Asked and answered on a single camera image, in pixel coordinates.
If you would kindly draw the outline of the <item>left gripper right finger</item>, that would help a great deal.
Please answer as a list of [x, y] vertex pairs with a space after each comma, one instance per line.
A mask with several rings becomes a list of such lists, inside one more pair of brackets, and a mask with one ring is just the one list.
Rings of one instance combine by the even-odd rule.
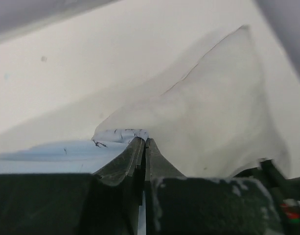
[[253, 178], [190, 178], [146, 142], [149, 235], [282, 235], [274, 200]]

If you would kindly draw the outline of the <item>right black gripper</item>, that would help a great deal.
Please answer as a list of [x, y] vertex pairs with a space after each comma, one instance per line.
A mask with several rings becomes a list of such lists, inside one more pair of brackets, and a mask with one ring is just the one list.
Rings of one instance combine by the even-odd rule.
[[242, 170], [234, 177], [258, 179], [271, 194], [286, 235], [300, 235], [300, 178], [286, 179], [272, 160]]

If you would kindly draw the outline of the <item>white pillow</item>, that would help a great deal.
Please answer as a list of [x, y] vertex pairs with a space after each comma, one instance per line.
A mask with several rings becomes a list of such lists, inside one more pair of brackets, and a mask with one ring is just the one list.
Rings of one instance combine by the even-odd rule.
[[192, 177], [228, 177], [271, 159], [286, 176], [291, 161], [268, 105], [248, 26], [227, 35], [162, 94], [124, 105], [99, 124], [145, 130], [164, 157]]

